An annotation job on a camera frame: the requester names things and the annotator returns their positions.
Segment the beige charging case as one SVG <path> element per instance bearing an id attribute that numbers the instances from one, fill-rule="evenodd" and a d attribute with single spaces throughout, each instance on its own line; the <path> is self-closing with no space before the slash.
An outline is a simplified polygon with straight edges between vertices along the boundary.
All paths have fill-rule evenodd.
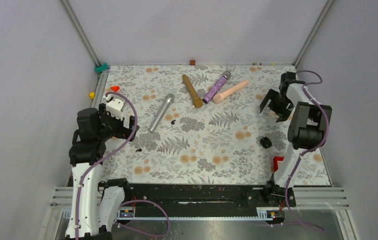
<path id="1" fill-rule="evenodd" d="M 269 115 L 271 118 L 273 118 L 273 119 L 278 119 L 278 118 L 279 118 L 279 116 L 276 115 L 273 111 L 270 111 L 270 112 L 268 113 L 268 115 Z"/>

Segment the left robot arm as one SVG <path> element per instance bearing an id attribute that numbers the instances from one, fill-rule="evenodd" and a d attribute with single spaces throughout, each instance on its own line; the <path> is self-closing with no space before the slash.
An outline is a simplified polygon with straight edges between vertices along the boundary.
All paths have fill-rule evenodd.
<path id="1" fill-rule="evenodd" d="M 125 206 L 132 200 L 125 179 L 108 184 L 101 203 L 97 199 L 103 162 L 133 141 L 139 130 L 136 113 L 130 116 L 128 127 L 124 126 L 124 117 L 115 114 L 104 103 L 99 109 L 90 107 L 77 113 L 78 129 L 68 153 L 73 192 L 66 240 L 112 239 L 111 228 L 119 205 Z"/>

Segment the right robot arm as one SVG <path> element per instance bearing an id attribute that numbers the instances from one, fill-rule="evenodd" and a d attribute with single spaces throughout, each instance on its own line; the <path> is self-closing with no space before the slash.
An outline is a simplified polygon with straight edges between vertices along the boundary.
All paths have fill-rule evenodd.
<path id="1" fill-rule="evenodd" d="M 260 192 L 262 201 L 268 206 L 296 206 L 294 177 L 302 158 L 326 142 L 332 108 L 317 101 L 308 86 L 307 82 L 297 79 L 295 72 L 287 71 L 281 75 L 278 90 L 270 89 L 259 105 L 260 111 L 269 107 L 278 116 L 278 123 L 292 118 L 283 161 Z"/>

